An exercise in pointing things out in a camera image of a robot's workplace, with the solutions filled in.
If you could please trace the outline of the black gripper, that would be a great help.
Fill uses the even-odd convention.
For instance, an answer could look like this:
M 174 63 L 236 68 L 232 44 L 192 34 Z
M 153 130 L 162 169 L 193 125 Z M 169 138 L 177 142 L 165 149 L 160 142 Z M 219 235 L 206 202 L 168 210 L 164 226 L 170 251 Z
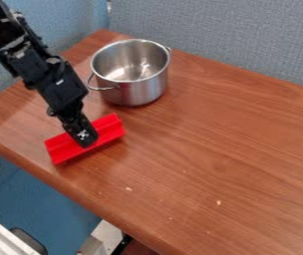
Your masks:
M 45 77 L 35 82 L 25 82 L 25 87 L 38 92 L 47 104 L 49 114 L 61 120 L 62 128 L 77 145 L 89 147 L 97 141 L 98 133 L 81 114 L 82 98 L 87 90 L 63 58 L 53 56 L 46 64 Z

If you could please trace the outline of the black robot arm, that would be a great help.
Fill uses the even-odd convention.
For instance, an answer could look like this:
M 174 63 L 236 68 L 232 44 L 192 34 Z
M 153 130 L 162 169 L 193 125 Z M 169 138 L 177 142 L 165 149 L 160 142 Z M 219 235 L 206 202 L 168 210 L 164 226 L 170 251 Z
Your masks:
M 53 55 L 31 30 L 23 15 L 0 0 L 0 64 L 22 79 L 47 104 L 46 115 L 59 120 L 66 134 L 79 147 L 98 139 L 83 112 L 87 89 L 66 59 Z

